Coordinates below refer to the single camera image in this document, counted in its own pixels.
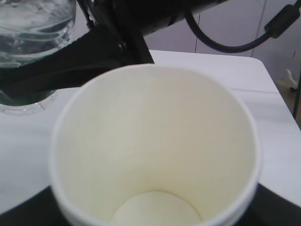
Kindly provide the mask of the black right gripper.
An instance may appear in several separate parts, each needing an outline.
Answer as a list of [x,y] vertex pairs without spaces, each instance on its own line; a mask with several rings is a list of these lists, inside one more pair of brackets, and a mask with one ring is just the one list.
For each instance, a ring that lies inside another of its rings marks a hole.
[[34,63],[0,71],[0,90],[10,98],[80,87],[125,65],[153,63],[144,36],[155,31],[154,1],[79,0],[89,32]]

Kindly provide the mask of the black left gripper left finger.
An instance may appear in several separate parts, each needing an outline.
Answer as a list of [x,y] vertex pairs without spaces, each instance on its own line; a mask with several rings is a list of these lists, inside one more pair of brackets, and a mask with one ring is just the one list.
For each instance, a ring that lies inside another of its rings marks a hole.
[[62,226],[63,216],[50,187],[0,215],[2,226]]

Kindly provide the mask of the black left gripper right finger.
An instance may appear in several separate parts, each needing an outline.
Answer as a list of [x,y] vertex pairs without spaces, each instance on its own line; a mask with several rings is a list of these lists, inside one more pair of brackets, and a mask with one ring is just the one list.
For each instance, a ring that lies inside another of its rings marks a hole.
[[299,226],[301,208],[261,184],[244,215],[245,226]]

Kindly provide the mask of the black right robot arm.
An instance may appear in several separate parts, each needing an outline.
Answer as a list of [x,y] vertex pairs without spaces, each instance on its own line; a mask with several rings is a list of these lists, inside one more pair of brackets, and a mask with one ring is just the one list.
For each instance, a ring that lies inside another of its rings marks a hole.
[[218,0],[80,0],[88,33],[63,49],[18,68],[0,71],[0,102],[21,106],[46,99],[55,90],[75,88],[107,71],[151,64],[144,37]]

